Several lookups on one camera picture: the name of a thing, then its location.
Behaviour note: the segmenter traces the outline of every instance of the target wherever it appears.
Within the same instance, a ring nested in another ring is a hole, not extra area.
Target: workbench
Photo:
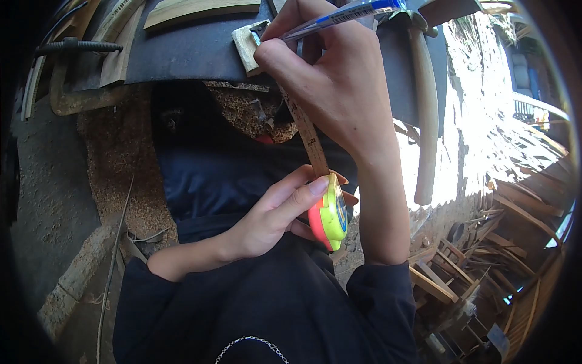
[[[160,0],[146,0],[141,14],[127,66],[126,84],[164,80],[221,80],[231,83],[275,85],[265,73],[247,78],[231,32],[254,22],[273,19],[267,0],[258,13],[238,13],[197,19],[146,33],[143,29],[149,12]],[[97,14],[106,14],[115,0],[102,1]],[[417,9],[423,0],[408,0],[409,9]],[[442,26],[439,36],[426,37],[431,55],[439,108],[439,136],[445,115],[446,46]],[[381,24],[377,30],[380,40],[386,82],[392,114],[405,123],[418,126],[416,90],[411,60],[410,41],[406,30]]]

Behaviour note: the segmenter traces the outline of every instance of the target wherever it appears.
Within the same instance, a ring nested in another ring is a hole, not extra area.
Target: black sleeve
[[[408,262],[395,266],[364,264],[354,271],[346,290],[395,362],[416,362],[412,332],[416,305]]]
[[[138,258],[129,261],[113,329],[113,355],[117,363],[125,362],[128,353],[148,335],[178,285],[150,272]]]

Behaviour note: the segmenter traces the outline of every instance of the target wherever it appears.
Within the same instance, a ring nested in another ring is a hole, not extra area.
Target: blue pen
[[[335,24],[363,16],[393,12],[398,9],[406,9],[404,0],[367,0],[347,3],[330,14],[312,19],[289,30],[281,36],[281,39],[285,42],[298,40]]]

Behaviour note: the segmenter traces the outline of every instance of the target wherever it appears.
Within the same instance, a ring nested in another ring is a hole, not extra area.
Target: hand
[[[335,174],[340,184],[347,183],[346,178]],[[303,216],[327,190],[329,185],[327,176],[305,184],[314,178],[313,168],[307,164],[302,165],[265,192],[255,206],[227,232],[232,243],[236,244],[234,251],[237,259],[267,253],[286,231],[309,240],[316,240],[311,228],[297,220],[297,217]],[[357,198],[347,192],[343,192],[343,195],[348,206],[354,206],[358,202]]]
[[[276,38],[334,9],[325,0],[288,0],[263,34],[255,60],[356,162],[386,156],[396,136],[375,33],[358,22],[323,29],[304,39],[304,59]]]

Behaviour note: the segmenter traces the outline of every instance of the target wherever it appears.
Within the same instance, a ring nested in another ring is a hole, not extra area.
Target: silver chain necklace
[[[220,353],[220,355],[218,355],[216,361],[214,362],[214,364],[218,364],[218,362],[220,361],[220,359],[222,359],[222,356],[224,355],[224,353],[230,349],[230,347],[232,345],[235,345],[237,342],[239,341],[243,341],[243,340],[257,340],[262,342],[263,344],[267,344],[269,345],[269,348],[271,350],[273,350],[275,352],[275,354],[279,355],[279,357],[281,358],[281,360],[283,360],[283,363],[285,364],[289,364],[289,362],[287,361],[287,359],[283,356],[283,354],[281,354],[281,351],[279,350],[279,348],[275,345],[272,344],[270,342],[268,342],[265,339],[261,339],[260,337],[256,337],[256,336],[244,336],[244,337],[239,337],[238,339],[234,340],[233,342],[231,342],[230,344],[228,344]]]

